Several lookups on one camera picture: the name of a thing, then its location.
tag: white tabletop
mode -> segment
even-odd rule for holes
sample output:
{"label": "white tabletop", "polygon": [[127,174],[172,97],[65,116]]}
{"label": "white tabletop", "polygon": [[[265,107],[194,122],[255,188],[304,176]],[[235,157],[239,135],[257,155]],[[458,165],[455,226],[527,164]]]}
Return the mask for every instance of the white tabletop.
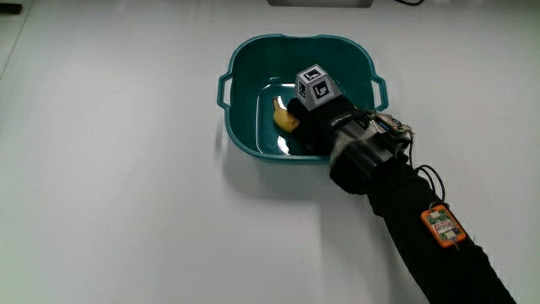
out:
{"label": "white tabletop", "polygon": [[218,77],[272,33],[365,48],[415,165],[515,299],[540,298],[540,5],[24,4],[0,16],[2,303],[427,302],[365,197],[224,131]]}

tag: fiducial marker cube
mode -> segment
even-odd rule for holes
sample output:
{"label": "fiducial marker cube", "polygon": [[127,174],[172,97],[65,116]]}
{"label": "fiducial marker cube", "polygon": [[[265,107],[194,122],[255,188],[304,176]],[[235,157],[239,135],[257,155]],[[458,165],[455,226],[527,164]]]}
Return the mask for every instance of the fiducial marker cube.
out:
{"label": "fiducial marker cube", "polygon": [[294,92],[308,111],[342,94],[328,73],[317,64],[296,75]]}

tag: black cable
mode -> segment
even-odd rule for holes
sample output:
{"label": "black cable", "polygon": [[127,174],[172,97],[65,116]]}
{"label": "black cable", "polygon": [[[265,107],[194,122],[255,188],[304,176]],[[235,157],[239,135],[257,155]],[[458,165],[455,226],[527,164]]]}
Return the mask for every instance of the black cable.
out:
{"label": "black cable", "polygon": [[403,3],[403,4],[406,4],[406,5],[409,5],[409,6],[417,6],[417,5],[420,5],[420,3],[422,3],[424,0],[420,0],[416,3],[410,3],[410,2],[407,2],[407,1],[403,1],[403,0],[396,0],[396,2],[399,2],[399,3]]}
{"label": "black cable", "polygon": [[[408,146],[408,164],[411,167],[413,167],[414,133],[412,131],[409,131],[408,133],[409,133],[409,135],[411,137],[411,144]],[[429,174],[429,172],[427,172],[424,168],[430,169],[435,174],[435,176],[437,176],[437,180],[439,181],[439,184],[440,184],[440,190],[442,191],[442,195],[441,195],[440,200],[442,202],[444,202],[445,197],[446,197],[445,185],[443,184],[442,179],[439,176],[439,173],[437,173],[437,171],[435,169],[433,169],[432,167],[430,167],[428,165],[421,165],[418,168],[414,169],[416,171],[416,173],[418,173],[419,171],[422,171],[428,177],[431,189],[433,190],[433,193],[435,193],[435,194],[436,194],[436,191],[435,191],[435,184],[433,183],[433,178],[431,178],[431,175]]]}
{"label": "black cable", "polygon": [[421,166],[419,166],[418,168],[416,168],[414,170],[416,172],[422,170],[425,173],[426,171],[424,171],[423,168],[428,168],[428,169],[432,170],[432,172],[435,174],[435,176],[437,176],[437,180],[439,181],[439,184],[440,184],[440,190],[442,191],[442,196],[440,197],[440,200],[444,202],[445,201],[445,196],[446,196],[445,184],[442,182],[442,179],[440,178],[439,173],[437,173],[437,171],[435,169],[433,169],[432,167],[430,167],[428,165],[421,165]]}
{"label": "black cable", "polygon": [[408,146],[408,165],[413,166],[413,143],[414,143],[414,133],[409,130],[408,135],[411,137],[411,144]]}
{"label": "black cable", "polygon": [[417,168],[415,171],[417,173],[418,173],[418,171],[422,171],[428,177],[429,185],[431,186],[431,189],[433,190],[433,193],[435,193],[435,184],[433,183],[433,178],[431,178],[431,175],[429,174],[429,172],[427,172],[424,168]]}

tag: yellow banana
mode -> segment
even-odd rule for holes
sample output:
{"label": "yellow banana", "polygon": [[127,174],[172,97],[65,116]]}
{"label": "yellow banana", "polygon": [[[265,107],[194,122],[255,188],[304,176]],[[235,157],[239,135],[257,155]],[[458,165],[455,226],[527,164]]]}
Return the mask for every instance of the yellow banana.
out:
{"label": "yellow banana", "polygon": [[296,119],[293,114],[289,113],[287,109],[283,109],[281,106],[279,106],[277,97],[274,97],[272,102],[273,120],[282,130],[291,133],[296,127],[298,127],[300,121]]}

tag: orange tag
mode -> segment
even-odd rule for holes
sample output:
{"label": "orange tag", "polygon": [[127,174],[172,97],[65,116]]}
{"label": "orange tag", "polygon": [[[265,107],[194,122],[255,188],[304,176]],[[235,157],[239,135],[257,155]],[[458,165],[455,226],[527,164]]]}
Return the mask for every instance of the orange tag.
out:
{"label": "orange tag", "polygon": [[444,205],[437,205],[431,210],[426,210],[420,217],[443,248],[454,246],[467,237],[459,222]]}

